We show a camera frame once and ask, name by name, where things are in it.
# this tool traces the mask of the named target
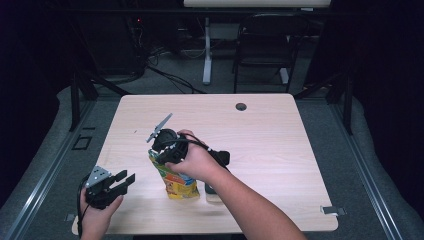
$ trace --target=person's right hand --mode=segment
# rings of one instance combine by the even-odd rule
[[[185,134],[187,139],[197,141],[193,137],[189,136],[194,136],[193,132],[190,130],[181,130],[178,134]],[[211,177],[217,175],[217,171],[226,171],[224,168],[219,166],[207,150],[193,143],[189,143],[187,155],[184,161],[178,164],[168,162],[165,165],[174,172],[188,175],[191,178],[206,183],[209,183]]]

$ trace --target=forearm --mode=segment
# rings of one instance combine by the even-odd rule
[[[305,239],[283,211],[231,173],[222,169],[213,176],[208,183],[248,239]]]

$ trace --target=metal blade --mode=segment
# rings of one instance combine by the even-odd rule
[[[152,140],[153,138],[155,138],[158,133],[160,132],[160,130],[163,128],[163,126],[165,125],[166,122],[168,122],[168,120],[172,117],[172,113],[170,113],[162,122],[160,122],[156,127],[155,130],[153,130],[152,134],[150,134],[150,136],[146,139],[146,142],[150,142],[150,140]]]

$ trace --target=hand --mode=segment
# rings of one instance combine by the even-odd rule
[[[189,136],[194,136],[192,131],[181,130],[178,134],[186,134],[185,136],[187,139],[197,141],[193,137]],[[165,165],[174,172],[188,175],[206,183],[209,182],[210,177],[216,176],[216,171],[225,170],[219,166],[207,150],[194,143],[188,144],[188,151],[184,161],[178,164],[168,162]]]
[[[85,199],[86,191],[87,189],[84,188],[80,197],[81,213],[84,214],[85,209],[87,209],[82,219],[81,239],[101,239],[109,228],[112,215],[121,205],[124,197],[118,196],[109,206],[101,210],[88,206]]]

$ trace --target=person's left hand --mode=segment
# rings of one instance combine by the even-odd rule
[[[109,228],[110,219],[121,205],[124,196],[118,196],[109,206],[101,210],[88,206],[85,199],[86,191],[86,188],[82,189],[80,197],[81,214],[84,214],[87,209],[82,219],[81,239],[101,239]]]

